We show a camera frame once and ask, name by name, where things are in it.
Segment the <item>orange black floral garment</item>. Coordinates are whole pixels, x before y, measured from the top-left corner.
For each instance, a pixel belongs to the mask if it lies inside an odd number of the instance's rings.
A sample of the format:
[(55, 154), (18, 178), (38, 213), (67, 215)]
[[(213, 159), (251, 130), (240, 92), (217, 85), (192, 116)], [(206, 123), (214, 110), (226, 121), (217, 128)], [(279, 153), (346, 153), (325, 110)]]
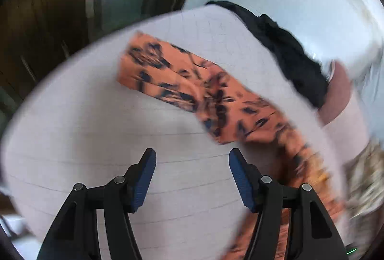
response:
[[(335, 224), (342, 203), (334, 195), (321, 157), (272, 103), (246, 88), (222, 67), (142, 32), (128, 43), (118, 80), (132, 90), (192, 112), (219, 144), (274, 144), (280, 185), (313, 187)], [(248, 211), (223, 259), (245, 259), (258, 215)], [(285, 259), (289, 212), (283, 209), (274, 259)]]

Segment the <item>beige floral scarf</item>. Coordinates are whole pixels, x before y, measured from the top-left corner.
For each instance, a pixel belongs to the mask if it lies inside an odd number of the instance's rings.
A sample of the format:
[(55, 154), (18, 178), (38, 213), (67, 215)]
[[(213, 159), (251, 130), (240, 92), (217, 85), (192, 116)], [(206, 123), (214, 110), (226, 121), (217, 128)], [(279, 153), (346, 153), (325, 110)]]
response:
[(344, 166), (352, 243), (363, 253), (383, 225), (383, 150), (371, 140)]

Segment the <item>pink quilted mattress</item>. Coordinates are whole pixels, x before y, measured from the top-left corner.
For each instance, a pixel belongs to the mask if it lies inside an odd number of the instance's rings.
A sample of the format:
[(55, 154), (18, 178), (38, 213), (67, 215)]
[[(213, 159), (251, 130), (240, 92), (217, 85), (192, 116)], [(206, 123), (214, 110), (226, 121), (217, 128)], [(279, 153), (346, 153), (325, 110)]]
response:
[(317, 112), (273, 55), (218, 6), (166, 14), (97, 41), (40, 83), (1, 143), (4, 177), (29, 230), (42, 241), (77, 182), (105, 185), (145, 149), (157, 165), (144, 204), (130, 216), (144, 259), (219, 259), (247, 213), (219, 145), (197, 118), (122, 86), (120, 58), (138, 31), (210, 60), (281, 109), (324, 160), (338, 197), (342, 168)]

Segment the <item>pink bolster pillow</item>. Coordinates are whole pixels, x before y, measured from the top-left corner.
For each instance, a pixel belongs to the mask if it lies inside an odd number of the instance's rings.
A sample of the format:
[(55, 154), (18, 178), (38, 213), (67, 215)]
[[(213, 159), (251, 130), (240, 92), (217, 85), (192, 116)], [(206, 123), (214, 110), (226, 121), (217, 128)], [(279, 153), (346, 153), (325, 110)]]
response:
[(343, 64), (331, 63), (324, 105), (318, 116), (342, 163), (352, 161), (369, 143), (369, 132), (355, 88)]

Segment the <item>black cloth bundle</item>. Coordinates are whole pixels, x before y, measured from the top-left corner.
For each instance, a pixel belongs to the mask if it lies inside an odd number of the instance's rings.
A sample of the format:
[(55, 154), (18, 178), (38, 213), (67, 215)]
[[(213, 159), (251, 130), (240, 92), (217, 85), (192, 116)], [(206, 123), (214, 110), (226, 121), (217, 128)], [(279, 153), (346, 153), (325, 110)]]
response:
[(269, 16), (256, 16), (233, 2), (211, 0), (207, 5), (217, 5), (236, 14), (248, 31), (272, 53), (281, 72), (292, 82), (296, 91), (314, 108), (323, 106), (329, 83), (322, 74), (320, 64), (306, 55), (302, 45), (290, 32), (279, 27)]

